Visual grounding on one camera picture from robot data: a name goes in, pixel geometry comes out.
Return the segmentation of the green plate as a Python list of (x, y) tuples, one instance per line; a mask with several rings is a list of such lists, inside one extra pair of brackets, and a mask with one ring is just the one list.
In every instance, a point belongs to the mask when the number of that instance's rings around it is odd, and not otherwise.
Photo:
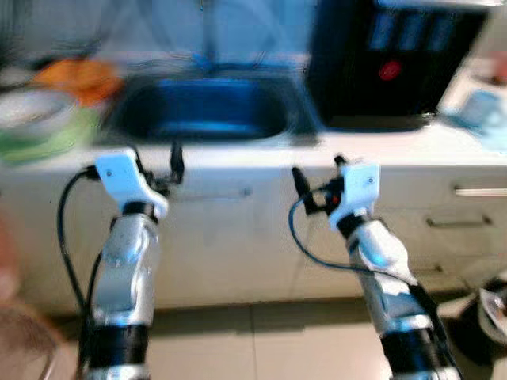
[(64, 131), (41, 142), (14, 142), (0, 138), (0, 162), (8, 165), (28, 165), (43, 162), (90, 143), (97, 133), (101, 117), (93, 109), (74, 112), (71, 123)]

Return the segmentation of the white bowl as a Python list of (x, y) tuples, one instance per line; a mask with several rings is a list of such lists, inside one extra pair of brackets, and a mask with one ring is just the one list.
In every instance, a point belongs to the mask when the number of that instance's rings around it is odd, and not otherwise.
[(40, 140), (64, 131), (78, 109), (69, 92), (16, 88), (0, 93), (0, 136)]

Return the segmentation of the stainless steel kitchen sink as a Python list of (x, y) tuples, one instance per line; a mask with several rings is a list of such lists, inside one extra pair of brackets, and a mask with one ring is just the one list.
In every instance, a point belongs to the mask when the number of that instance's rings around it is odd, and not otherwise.
[(105, 111), (92, 143), (312, 147), (323, 129), (293, 73), (135, 74)]

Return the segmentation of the black kitchen appliance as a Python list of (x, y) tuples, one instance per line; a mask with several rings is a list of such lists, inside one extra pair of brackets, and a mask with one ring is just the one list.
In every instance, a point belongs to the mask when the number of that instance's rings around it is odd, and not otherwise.
[(503, 0), (318, 0), (305, 84), (337, 129), (417, 129)]

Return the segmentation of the white kitchen cabinet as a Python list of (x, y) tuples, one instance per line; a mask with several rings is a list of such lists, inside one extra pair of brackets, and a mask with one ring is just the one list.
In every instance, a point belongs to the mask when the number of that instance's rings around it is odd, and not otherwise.
[[(55, 214), (69, 168), (0, 168), (0, 216), (21, 254), (22, 298), (49, 314), (76, 311), (62, 264)], [(410, 267), (441, 264), (443, 276), (418, 278), (430, 293), (471, 288), (506, 260), (505, 198), (460, 198), (454, 187), (506, 188), (503, 166), (385, 166), (376, 216), (402, 239)], [(239, 200), (181, 202), (185, 193), (251, 188)], [(296, 198), (288, 168), (199, 168), (187, 173), (159, 225), (160, 309), (359, 296), (348, 272), (308, 263), (290, 238)], [(493, 225), (437, 229), (427, 216), (485, 214)]]

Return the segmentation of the orange plastic bowl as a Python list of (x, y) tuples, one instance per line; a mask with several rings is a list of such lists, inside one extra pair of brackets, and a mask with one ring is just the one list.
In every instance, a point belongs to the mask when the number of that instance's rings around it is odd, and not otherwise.
[(115, 95), (123, 87), (124, 80), (111, 62), (63, 59), (44, 66), (30, 83), (68, 92), (79, 104), (92, 106)]

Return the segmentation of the grey sink faucet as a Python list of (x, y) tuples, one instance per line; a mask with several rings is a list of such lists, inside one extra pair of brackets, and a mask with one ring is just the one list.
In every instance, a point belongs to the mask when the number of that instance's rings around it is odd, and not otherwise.
[(198, 60), (199, 66), (206, 76), (213, 76), (218, 70), (216, 0), (198, 0), (198, 2), (202, 21), (202, 55)]

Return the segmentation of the black waste bin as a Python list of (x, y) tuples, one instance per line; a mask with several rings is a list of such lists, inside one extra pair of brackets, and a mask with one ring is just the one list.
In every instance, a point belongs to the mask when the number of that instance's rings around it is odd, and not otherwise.
[(507, 271), (442, 307), (447, 307), (441, 317), (453, 350), (468, 363), (492, 368), (507, 357)]

